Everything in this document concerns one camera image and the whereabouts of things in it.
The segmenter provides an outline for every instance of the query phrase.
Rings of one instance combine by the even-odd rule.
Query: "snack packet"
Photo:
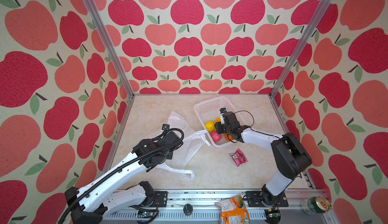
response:
[[[249,214],[241,195],[216,203],[221,207],[219,224],[250,224]]]

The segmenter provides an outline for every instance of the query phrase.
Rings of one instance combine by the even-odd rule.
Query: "green can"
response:
[[[330,204],[323,197],[313,196],[302,201],[302,208],[309,215],[312,215],[314,213],[323,214],[329,211]]]

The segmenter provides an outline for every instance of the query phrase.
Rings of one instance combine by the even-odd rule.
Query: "wall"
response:
[[[310,38],[313,57],[292,67],[279,109],[341,223],[388,223],[387,0],[331,6],[334,27]]]
[[[107,0],[100,15],[137,94],[269,93],[318,2]]]
[[[55,224],[63,192],[100,176],[127,95],[81,0],[0,3],[0,224]]]

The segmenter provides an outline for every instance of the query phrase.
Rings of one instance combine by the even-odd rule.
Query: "black cable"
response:
[[[170,148],[172,146],[177,146],[179,144],[183,144],[182,141],[183,141],[183,138],[184,138],[184,133],[181,129],[178,129],[178,128],[171,128],[169,130],[166,131],[167,132],[170,132],[170,131],[173,131],[173,130],[176,130],[176,131],[179,131],[181,133],[181,137],[179,139],[179,141],[177,143],[174,143],[174,144],[171,144],[171,145],[168,145],[168,146],[163,146],[163,147],[159,147],[157,149],[154,149],[152,150],[151,152],[147,153],[147,154],[144,154],[140,157],[137,157],[135,159],[132,159],[131,161],[127,162],[127,163],[124,163],[123,165],[117,167],[114,171],[110,172],[109,174],[107,174],[104,178],[100,179],[100,181],[98,181],[97,183],[95,183],[95,185],[92,185],[88,190],[86,190],[83,194],[80,195],[80,197],[76,198],[68,207],[67,209],[65,210],[65,212],[62,214],[61,218],[59,219],[58,221],[58,224],[63,224],[63,222],[65,221],[65,218],[66,216],[70,213],[70,211],[75,207],[75,205],[77,203],[79,203],[84,197],[86,196],[89,196],[89,194],[95,189],[97,188],[99,185],[101,185],[102,183],[104,183],[108,178],[112,177],[115,173],[117,172],[121,172],[123,170],[123,168],[125,168],[126,166],[128,165],[131,165],[132,163],[134,162],[137,162],[141,159],[143,159],[144,157],[147,157],[151,154],[154,154],[160,150],[163,150],[163,149],[167,149],[167,148]]]

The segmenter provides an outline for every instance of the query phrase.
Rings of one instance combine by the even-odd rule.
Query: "white plastic bag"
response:
[[[190,159],[197,153],[199,148],[206,143],[210,146],[210,143],[207,141],[205,134],[206,130],[195,131],[190,128],[187,121],[174,111],[168,117],[167,124],[170,125],[171,128],[179,128],[185,134],[183,139],[183,145],[175,150],[172,155],[171,160],[166,160],[164,163],[157,165],[157,168],[162,168],[170,172],[178,173],[183,177],[187,178],[187,174],[190,174],[190,179],[194,178],[194,173],[191,170],[185,170],[186,164],[190,161]],[[153,132],[149,134],[146,138],[154,138],[159,135],[161,131]],[[180,137],[180,133],[174,131],[178,137]]]

